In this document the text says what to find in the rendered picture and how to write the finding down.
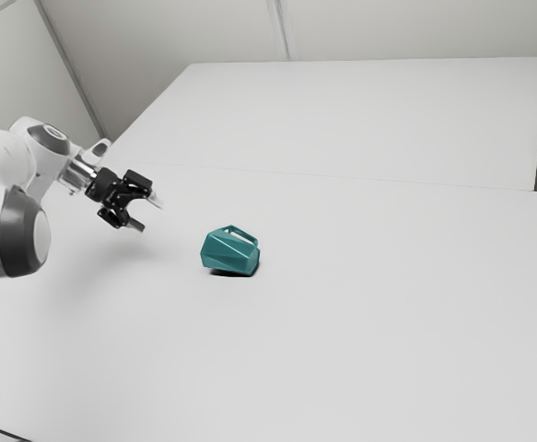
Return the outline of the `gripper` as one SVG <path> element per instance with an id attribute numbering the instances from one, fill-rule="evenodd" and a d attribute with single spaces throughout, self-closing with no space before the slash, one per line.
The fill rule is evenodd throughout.
<path id="1" fill-rule="evenodd" d="M 85 190 L 85 195 L 100 204 L 97 215 L 115 229 L 126 227 L 138 232 L 145 230 L 145 225 L 126 211 L 128 203 L 132 201 L 144 200 L 160 210 L 164 209 L 153 181 L 132 169 L 125 172 L 123 179 L 111 169 L 99 170 Z"/>

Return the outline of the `teal faceted mug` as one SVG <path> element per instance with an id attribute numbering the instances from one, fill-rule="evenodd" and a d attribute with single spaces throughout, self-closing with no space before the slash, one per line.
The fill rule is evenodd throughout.
<path id="1" fill-rule="evenodd" d="M 259 241 L 233 225 L 206 234 L 200 257 L 203 267 L 252 276 L 260 263 Z"/>

